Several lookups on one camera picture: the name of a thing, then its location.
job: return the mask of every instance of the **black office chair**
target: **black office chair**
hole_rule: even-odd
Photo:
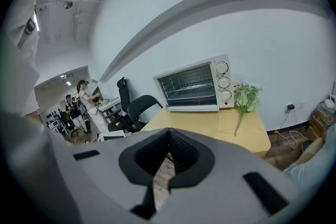
[[[129,104],[128,115],[130,116],[133,123],[138,126],[139,130],[141,129],[141,127],[138,124],[139,116],[145,110],[156,104],[158,104],[162,108],[161,104],[157,101],[157,99],[155,99],[151,95],[143,95]]]
[[[64,123],[65,128],[71,132],[70,136],[72,136],[74,133],[78,134],[78,129],[75,129],[75,125],[68,115],[62,116],[60,120],[62,121],[62,123]]]
[[[121,108],[124,112],[127,113],[128,105],[130,104],[130,94],[127,86],[125,77],[122,77],[118,82],[117,86],[119,88]],[[108,125],[109,132],[119,131],[119,130],[128,130],[129,132],[134,132],[132,127],[132,120],[128,115],[120,115],[121,110],[115,111],[105,116],[106,119],[114,117],[114,120]]]

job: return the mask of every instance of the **white toaster oven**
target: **white toaster oven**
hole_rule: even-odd
[[[218,111],[234,106],[228,55],[219,55],[153,77],[170,111]]]

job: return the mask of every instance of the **yellow tabletop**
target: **yellow tabletop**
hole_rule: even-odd
[[[234,108],[218,112],[169,112],[163,108],[142,130],[183,129],[230,142],[264,156],[271,143],[258,112],[244,114],[235,136],[238,120],[239,112]]]

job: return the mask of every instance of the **flower stem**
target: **flower stem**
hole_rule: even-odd
[[[240,123],[242,122],[241,120],[243,118],[243,115],[244,115],[244,110],[242,110],[241,113],[240,113],[238,125],[237,125],[236,130],[235,130],[235,136],[237,136],[237,130],[238,130],[239,126],[240,126]]]

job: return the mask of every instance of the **oven knob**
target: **oven knob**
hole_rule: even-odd
[[[231,92],[228,90],[224,90],[220,94],[221,94],[220,97],[223,101],[229,100],[232,96]]]
[[[218,86],[220,86],[221,88],[227,88],[227,87],[229,87],[229,85],[230,85],[230,79],[229,79],[228,77],[220,78],[220,79],[217,81],[217,84],[218,84]]]
[[[216,70],[219,74],[225,74],[228,69],[229,66],[225,62],[219,62],[216,66]]]

